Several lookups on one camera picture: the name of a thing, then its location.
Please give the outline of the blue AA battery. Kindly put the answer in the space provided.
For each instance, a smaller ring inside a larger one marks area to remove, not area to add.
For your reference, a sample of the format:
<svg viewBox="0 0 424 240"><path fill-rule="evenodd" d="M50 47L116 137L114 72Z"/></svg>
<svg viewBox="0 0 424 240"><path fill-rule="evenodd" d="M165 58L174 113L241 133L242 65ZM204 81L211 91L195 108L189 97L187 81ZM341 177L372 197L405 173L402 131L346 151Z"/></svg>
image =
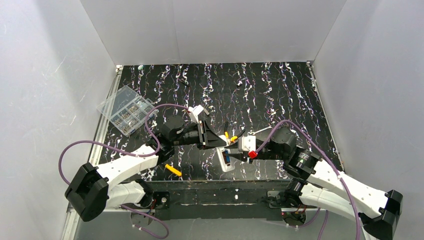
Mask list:
<svg viewBox="0 0 424 240"><path fill-rule="evenodd" d="M227 166L230 166L231 165L231 160L230 160L230 157L228 156L228 153L229 152L227 150L224 150L222 152L222 155L223 155L224 164L227 165Z"/></svg>

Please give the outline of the white remote control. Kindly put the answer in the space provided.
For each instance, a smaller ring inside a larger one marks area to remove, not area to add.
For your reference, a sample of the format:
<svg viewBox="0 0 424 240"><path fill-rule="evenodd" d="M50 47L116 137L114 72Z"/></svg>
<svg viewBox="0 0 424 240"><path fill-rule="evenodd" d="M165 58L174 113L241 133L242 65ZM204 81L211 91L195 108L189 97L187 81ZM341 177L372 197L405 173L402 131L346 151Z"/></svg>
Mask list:
<svg viewBox="0 0 424 240"><path fill-rule="evenodd" d="M229 156L230 151L224 147L217 147L216 151L217 151L219 163L221 166L221 170L224 173L233 171L236 166L235 166L235 162L231 160Z"/></svg>

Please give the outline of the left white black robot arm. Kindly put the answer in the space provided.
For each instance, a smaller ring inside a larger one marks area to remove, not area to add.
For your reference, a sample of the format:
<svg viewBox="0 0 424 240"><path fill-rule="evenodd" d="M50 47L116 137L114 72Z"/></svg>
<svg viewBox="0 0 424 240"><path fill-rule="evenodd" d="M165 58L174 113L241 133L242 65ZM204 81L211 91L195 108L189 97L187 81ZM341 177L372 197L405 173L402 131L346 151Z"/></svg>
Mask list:
<svg viewBox="0 0 424 240"><path fill-rule="evenodd" d="M153 192L142 180L128 178L154 168L168 159L178 146L196 145L200 150L226 147L228 141L211 129L206 120L194 117L186 124L174 115L155 132L148 143L108 163L83 164L69 182L65 198L84 222L98 217L106 208L152 201Z"/></svg>

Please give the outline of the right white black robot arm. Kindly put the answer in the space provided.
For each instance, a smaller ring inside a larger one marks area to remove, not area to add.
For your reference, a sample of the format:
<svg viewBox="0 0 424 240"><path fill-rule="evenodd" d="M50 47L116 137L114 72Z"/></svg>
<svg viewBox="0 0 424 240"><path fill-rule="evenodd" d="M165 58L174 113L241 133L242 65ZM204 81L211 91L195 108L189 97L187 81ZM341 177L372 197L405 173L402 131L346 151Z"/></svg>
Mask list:
<svg viewBox="0 0 424 240"><path fill-rule="evenodd" d="M293 178L282 194L284 199L351 219L370 239L394 238L402 214L400 192L375 189L337 170L323 155L297 145L296 135L287 128L264 129L226 141L221 157L224 170L233 166L232 158L282 161Z"/></svg>

